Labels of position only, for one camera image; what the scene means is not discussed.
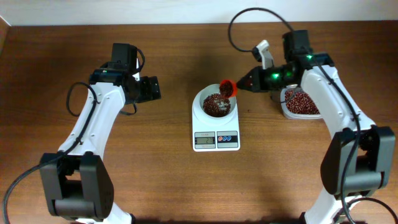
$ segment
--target robotic arm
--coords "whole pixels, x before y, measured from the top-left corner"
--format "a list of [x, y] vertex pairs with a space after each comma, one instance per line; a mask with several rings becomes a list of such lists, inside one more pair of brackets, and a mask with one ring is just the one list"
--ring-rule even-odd
[[[321, 165], [324, 188], [314, 206], [302, 214], [300, 223], [340, 223], [344, 219], [341, 216], [343, 212], [341, 211], [340, 183], [345, 162], [356, 135], [361, 135], [359, 145], [367, 153], [365, 156], [358, 156], [358, 150], [355, 151], [348, 166], [345, 178], [345, 202], [370, 196], [377, 189], [387, 185], [395, 136], [389, 127], [377, 127], [360, 110], [340, 81], [337, 69], [329, 55], [313, 54], [306, 30], [286, 33], [283, 41], [287, 64], [280, 67], [264, 66], [271, 64], [272, 56], [262, 54], [262, 52], [269, 54], [268, 45], [264, 50], [264, 47], [261, 47], [264, 44], [259, 44], [252, 53], [256, 60], [260, 58], [262, 66], [255, 67], [242, 77], [237, 87], [252, 92], [266, 92], [280, 90], [289, 85], [299, 85], [311, 97], [326, 122], [332, 142]], [[360, 133], [346, 100], [326, 78], [320, 67], [333, 79], [357, 112]]]
[[[80, 223], [132, 224], [134, 216], [122, 211], [114, 202], [114, 189], [103, 164], [104, 149], [116, 116], [125, 104], [160, 99], [157, 77], [140, 77], [137, 48], [129, 44], [114, 44], [111, 62], [90, 75], [98, 105], [80, 143], [67, 156], [40, 170], [45, 198], [51, 215]], [[78, 121], [60, 146], [66, 151], [83, 129], [93, 103], [87, 101]], [[58, 154], [45, 153], [40, 162]], [[68, 180], [75, 171], [81, 180]]]

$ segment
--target green indicator light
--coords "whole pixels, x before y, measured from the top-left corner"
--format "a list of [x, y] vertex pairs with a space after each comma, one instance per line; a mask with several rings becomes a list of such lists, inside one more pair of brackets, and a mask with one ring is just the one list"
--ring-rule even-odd
[[277, 79], [279, 77], [279, 73], [274, 73], [271, 75], [273, 79]]

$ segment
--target white background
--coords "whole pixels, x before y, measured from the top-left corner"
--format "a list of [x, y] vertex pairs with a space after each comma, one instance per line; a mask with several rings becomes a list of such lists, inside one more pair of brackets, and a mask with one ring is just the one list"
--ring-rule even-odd
[[[267, 7], [288, 21], [398, 19], [398, 0], [0, 0], [12, 26], [229, 22], [247, 7]], [[237, 22], [277, 19], [249, 12]]]

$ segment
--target white scale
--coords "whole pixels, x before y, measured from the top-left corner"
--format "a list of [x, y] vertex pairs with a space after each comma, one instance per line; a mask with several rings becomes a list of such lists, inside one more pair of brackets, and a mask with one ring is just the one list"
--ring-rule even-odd
[[192, 146], [196, 152], [237, 151], [239, 139], [238, 106], [231, 97], [231, 109], [222, 118], [207, 115], [203, 101], [214, 93], [220, 93], [220, 85], [213, 84], [200, 91], [192, 103]]

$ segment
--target wooden tabletop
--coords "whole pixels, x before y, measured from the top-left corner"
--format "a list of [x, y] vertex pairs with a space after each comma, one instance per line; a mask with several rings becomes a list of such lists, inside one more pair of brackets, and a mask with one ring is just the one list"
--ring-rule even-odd
[[[299, 22], [316, 52], [328, 52], [358, 106], [398, 133], [398, 22]], [[111, 58], [114, 42], [145, 53], [141, 75], [158, 76], [162, 99], [116, 118], [104, 163], [115, 202], [139, 219], [195, 222], [285, 220], [308, 210], [322, 189], [320, 164], [330, 136], [322, 120], [285, 119], [268, 93], [240, 91], [241, 148], [192, 150], [192, 101], [212, 83], [238, 80], [258, 66], [228, 42], [227, 24], [11, 27], [0, 56], [0, 195], [45, 152], [56, 152], [76, 123], [65, 109], [70, 85]], [[252, 48], [267, 39], [282, 65], [281, 23], [236, 24], [234, 41]], [[84, 88], [72, 96], [81, 109]], [[390, 181], [374, 197], [398, 212], [398, 152]], [[12, 223], [67, 223], [47, 211], [38, 172], [9, 201]], [[356, 220], [392, 223], [363, 202]]]

